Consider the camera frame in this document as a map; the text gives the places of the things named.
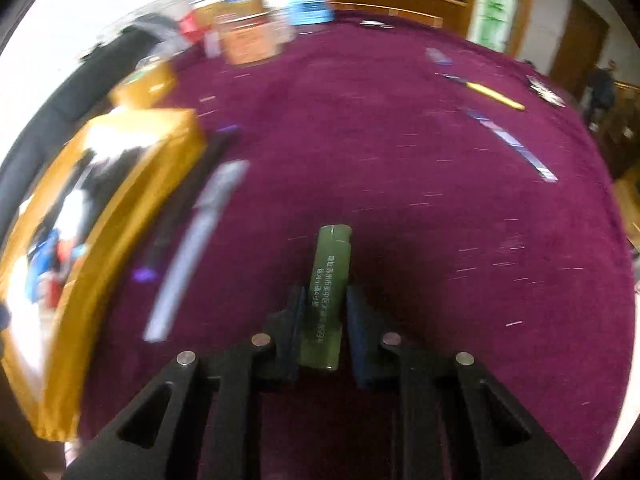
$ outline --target wall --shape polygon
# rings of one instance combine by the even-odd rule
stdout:
[[[583,0],[607,23],[607,36],[598,64],[605,66],[609,59],[618,64],[616,78],[640,85],[640,48],[608,0]],[[529,59],[544,74],[551,69],[558,44],[564,33],[564,23],[571,0],[534,0],[529,27],[526,31],[519,59]]]
[[[0,55],[0,162],[109,24],[155,0],[36,0]]]

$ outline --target brown wooden door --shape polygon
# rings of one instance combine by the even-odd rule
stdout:
[[[596,66],[609,24],[582,0],[572,0],[564,35],[549,77],[578,101],[589,70]]]

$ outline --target wooden counter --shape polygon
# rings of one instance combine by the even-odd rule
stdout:
[[[466,36],[467,4],[456,0],[335,0],[336,4],[364,4],[419,12],[442,19],[442,28]]]

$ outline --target maroon tablecloth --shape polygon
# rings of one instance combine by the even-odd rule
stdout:
[[[207,131],[238,124],[227,158],[251,167],[166,343],[142,341],[159,283],[133,281],[140,262],[130,263],[95,349],[82,436],[179,351],[258,330],[291,283],[308,283],[320,226],[346,223],[351,282],[370,302],[425,342],[484,361],[590,476],[618,418],[634,335],[626,240],[594,143],[574,111],[530,92],[530,68],[440,30],[390,18],[395,29],[367,30],[359,19],[340,14],[260,66],[203,60],[178,74],[167,104],[196,108]],[[427,46],[453,66],[434,65]],[[559,183],[461,107],[511,132]],[[357,391],[347,364],[304,374],[264,403],[263,478],[388,478],[391,402]]]

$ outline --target person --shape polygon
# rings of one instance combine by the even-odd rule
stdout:
[[[615,104],[615,71],[616,62],[610,60],[606,68],[597,68],[589,74],[587,86],[591,88],[591,97],[589,98],[589,105],[584,115],[584,122],[587,126],[591,125],[598,110],[604,110],[606,112]]]

